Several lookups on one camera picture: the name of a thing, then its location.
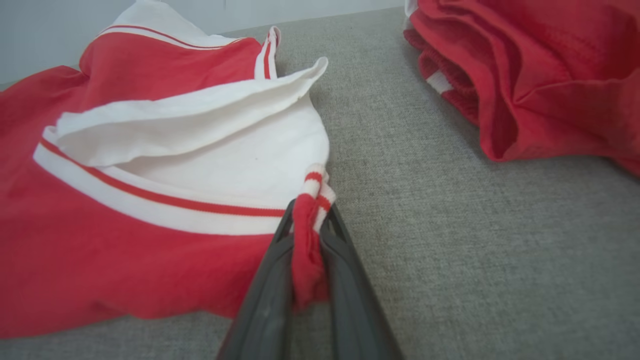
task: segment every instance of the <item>folded red clothing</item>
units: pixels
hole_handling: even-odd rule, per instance
[[[328,60],[278,76],[279,44],[275,27],[263,44],[209,36],[136,1],[80,71],[0,92],[0,338],[235,316],[293,199],[294,305],[326,300],[335,195],[308,90]]]
[[[494,161],[590,154],[640,176],[640,6],[419,0],[404,35]]]

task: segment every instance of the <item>gray upholstery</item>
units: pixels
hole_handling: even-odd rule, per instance
[[[332,184],[406,358],[640,359],[640,181],[601,158],[487,160],[420,77],[403,16],[281,24],[278,71],[329,57],[312,100]],[[0,341],[0,358],[212,359],[229,323],[121,318]],[[330,359],[326,305],[294,328],[295,359]]]

